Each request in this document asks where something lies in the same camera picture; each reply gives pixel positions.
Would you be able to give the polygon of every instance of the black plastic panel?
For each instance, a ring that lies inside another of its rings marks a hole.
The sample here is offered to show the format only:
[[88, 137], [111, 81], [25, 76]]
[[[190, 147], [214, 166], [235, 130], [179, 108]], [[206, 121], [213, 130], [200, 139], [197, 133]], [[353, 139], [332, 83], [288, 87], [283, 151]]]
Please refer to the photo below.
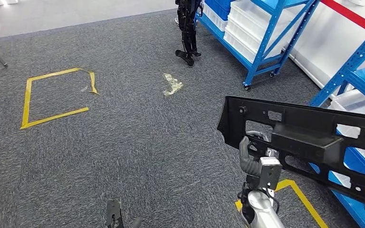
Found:
[[[281, 113], [281, 121], [271, 120], [268, 111]], [[257, 151], [249, 150], [251, 155], [265, 156], [267, 148], [275, 149], [279, 152], [278, 159], [283, 169], [301, 174], [365, 203], [365, 175], [344, 166], [347, 147], [365, 149], [365, 115], [227, 96], [218, 125], [226, 144], [239, 148], [240, 140], [246, 135], [247, 120], [270, 125], [274, 129], [271, 142], [248, 136], [257, 148]], [[359, 137], [354, 139], [337, 135], [337, 124], [360, 127]], [[314, 163], [320, 172], [309, 173], [286, 164], [285, 157], [288, 155]], [[329, 181], [329, 171], [350, 177], [351, 188]]]

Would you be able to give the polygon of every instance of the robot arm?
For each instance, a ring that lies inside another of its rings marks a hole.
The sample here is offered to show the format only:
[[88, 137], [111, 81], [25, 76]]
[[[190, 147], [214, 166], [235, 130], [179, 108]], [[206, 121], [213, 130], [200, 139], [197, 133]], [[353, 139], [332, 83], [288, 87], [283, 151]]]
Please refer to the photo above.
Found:
[[[269, 111], [280, 113], [281, 118], [269, 117]], [[271, 141], [246, 132], [247, 120], [272, 126]], [[359, 127], [361, 134], [357, 139], [340, 135], [336, 132], [337, 124]], [[261, 189], [268, 183], [268, 188], [274, 190], [282, 168], [365, 204], [365, 174], [350, 170], [344, 165], [347, 147], [365, 149], [365, 115], [227, 96], [218, 130], [223, 134], [226, 144], [240, 150], [241, 168], [247, 173], [243, 191], [239, 194], [243, 204], [242, 216], [253, 228], [266, 227], [264, 225], [267, 221], [276, 222], [274, 211], [270, 211], [267, 203], [263, 203], [266, 202], [264, 198], [267, 192]], [[279, 152], [278, 158], [266, 157], [271, 150]], [[249, 159], [246, 152], [256, 159]], [[313, 163], [319, 170], [317, 173], [309, 173], [293, 167], [285, 162], [286, 156]], [[257, 158], [260, 158], [259, 164], [254, 163]], [[348, 176], [351, 187], [346, 188], [330, 181], [330, 171]], [[259, 214], [265, 210], [257, 212], [257, 208], [263, 206], [270, 212], [268, 215]], [[269, 225], [283, 227], [278, 222], [276, 224]]]

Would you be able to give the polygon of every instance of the gray carpet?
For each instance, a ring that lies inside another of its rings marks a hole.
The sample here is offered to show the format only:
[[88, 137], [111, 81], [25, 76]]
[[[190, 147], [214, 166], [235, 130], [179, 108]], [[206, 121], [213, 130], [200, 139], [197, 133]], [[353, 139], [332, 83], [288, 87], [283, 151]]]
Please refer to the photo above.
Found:
[[[238, 151], [216, 131], [224, 96], [307, 104], [318, 88], [290, 60], [279, 76], [247, 70], [203, 27], [202, 57], [187, 67], [175, 12], [0, 38], [0, 228], [103, 227], [120, 198], [125, 224], [143, 228], [244, 227], [234, 201], [244, 181]], [[87, 74], [33, 82], [30, 120], [89, 111], [20, 130], [26, 79], [74, 67]], [[165, 97], [169, 73], [184, 86]], [[266, 130], [253, 126], [254, 130]], [[331, 228], [356, 227], [326, 188], [295, 180]], [[291, 189], [277, 192], [287, 227], [318, 227]]]

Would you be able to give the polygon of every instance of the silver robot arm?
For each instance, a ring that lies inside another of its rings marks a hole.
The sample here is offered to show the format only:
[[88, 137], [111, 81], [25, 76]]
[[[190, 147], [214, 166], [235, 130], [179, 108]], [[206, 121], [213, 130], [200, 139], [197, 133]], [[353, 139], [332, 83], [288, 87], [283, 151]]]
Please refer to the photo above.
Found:
[[[268, 140], [259, 132], [246, 132], [247, 135]], [[277, 213], [272, 207], [268, 188], [276, 189], [282, 165], [275, 157], [261, 157], [254, 160], [248, 154], [250, 140], [244, 136], [240, 142], [240, 166], [247, 174], [246, 182], [239, 198], [243, 204], [240, 210], [244, 224], [249, 228], [284, 228]], [[272, 156], [272, 151], [267, 151], [267, 156]]]

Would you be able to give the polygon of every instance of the white storage bin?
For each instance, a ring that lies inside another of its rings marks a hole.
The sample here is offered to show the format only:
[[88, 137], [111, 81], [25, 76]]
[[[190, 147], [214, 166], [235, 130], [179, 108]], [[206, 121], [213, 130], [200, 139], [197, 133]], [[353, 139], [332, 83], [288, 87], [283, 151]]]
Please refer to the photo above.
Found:
[[[255, 53], [258, 52], [258, 49], [261, 45], [262, 39], [259, 37], [251, 34], [249, 31], [247, 31], [243, 25], [241, 25], [239, 22], [237, 22], [233, 17], [230, 15], [228, 16], [228, 23], [227, 28], [229, 29], [230, 33], [241, 40], [246, 46], [251, 48], [255, 51]], [[279, 55], [283, 46], [286, 44], [286, 41], [284, 39], [281, 39], [279, 43], [271, 50], [271, 52], [267, 55], [267, 57], [272, 57]]]
[[206, 3], [203, 4], [203, 13], [218, 27], [218, 29], [224, 32], [227, 25], [226, 20], [222, 20], [215, 11], [212, 10]]
[[[365, 114], [365, 96], [362, 93], [360, 93], [357, 89], [354, 89], [336, 96], [332, 100], [331, 105], [328, 108], [339, 111]], [[337, 129], [343, 135], [354, 138], [358, 137], [358, 135], [360, 134], [360, 129], [357, 127], [340, 125], [337, 127]], [[357, 149], [357, 150], [365, 158], [365, 150], [363, 149]]]
[[[271, 15], [263, 9], [252, 3], [250, 0], [233, 1], [229, 16], [239, 23], [246, 31], [262, 40], [269, 25]], [[290, 12], [285, 9], [282, 11], [276, 27], [272, 33], [269, 45], [282, 33], [290, 21], [294, 18]], [[289, 31], [283, 38], [291, 38], [293, 30]]]
[[257, 52], [246, 46], [242, 40], [232, 35], [228, 27], [226, 27], [223, 39], [234, 49], [236, 49], [236, 51], [239, 52], [249, 62], [254, 62], [254, 58]]

